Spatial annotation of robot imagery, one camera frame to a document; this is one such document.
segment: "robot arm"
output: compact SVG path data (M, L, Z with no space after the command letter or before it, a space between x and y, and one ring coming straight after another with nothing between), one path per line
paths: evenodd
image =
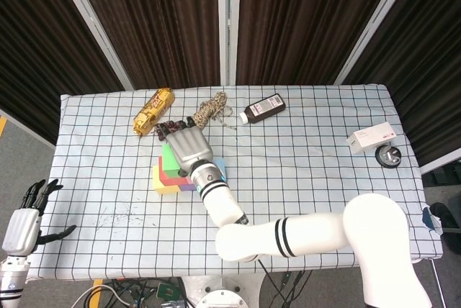
M233 197L219 168L211 162L213 152L202 131L191 117L181 129L170 133L164 124L160 131L170 144L184 175L190 175L211 220L218 226L230 223L248 224L248 218Z
M247 225L248 219L219 177L219 169L210 162L210 146L191 120L189 130L187 126L173 134L165 127L161 130L181 168L191 173L208 214L220 228L216 250L222 259L293 257L349 244L360 264L367 307L432 307L413 269L405 213L393 200L364 194L352 199L343 214L309 214Z
M216 235L216 250L226 261L252 261L261 254L288 258L325 253L348 244L359 261L369 307L432 307L413 269L405 213L385 196L357 196L343 214L225 225Z
M41 235L40 223L48 196L63 188L57 183L58 180L51 181L40 194L39 190L45 184L45 180L33 184L24 195L21 206L13 212L9 220L2 245L8 257L0 263L0 307L19 306L30 268L27 256L32 254L38 245L61 240L76 228L72 225L59 234Z

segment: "toy block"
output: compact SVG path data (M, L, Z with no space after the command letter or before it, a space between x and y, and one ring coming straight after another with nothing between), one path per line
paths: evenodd
M161 156L158 157L158 171L160 175L160 181L165 186L181 186L192 183L189 177L168 177L163 169L163 160Z
M170 148L170 145L165 144L161 147L161 157L162 157L162 170L169 177L181 177L179 176L179 164L176 162L173 151Z
M180 184L179 188L181 191L194 191L195 185L194 184Z
M219 168L219 170L221 170L221 173L223 175L224 181L226 181L224 158L216 157L216 158L213 159L213 163L216 164L216 166Z
M159 194L178 193L181 191L179 186L165 186L163 183L161 183L158 166L154 166L152 168L152 180L153 188Z

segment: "brown curtain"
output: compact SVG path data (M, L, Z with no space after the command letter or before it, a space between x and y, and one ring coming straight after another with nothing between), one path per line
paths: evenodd
M240 0L237 84L332 84L380 0Z
M218 0L90 0L136 89L219 85Z
M0 109L54 143L61 94L123 90L72 0L0 7Z
M420 166L461 147L461 0L397 0L345 83L383 83Z

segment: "rope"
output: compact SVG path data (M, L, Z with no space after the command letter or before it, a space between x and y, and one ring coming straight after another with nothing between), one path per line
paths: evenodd
M225 92L217 92L216 95L209 101L204 101L200 104L200 109L192 116L195 124L202 130L207 125L210 119L217 119L223 126L232 130L237 130L235 127L224 123L224 117L232 115L232 108L225 105L228 97Z

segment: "white box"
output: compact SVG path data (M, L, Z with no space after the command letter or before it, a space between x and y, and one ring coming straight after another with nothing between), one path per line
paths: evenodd
M389 122L384 122L365 128L364 130L353 132L347 139L347 142L352 154L356 154L389 142L396 136Z

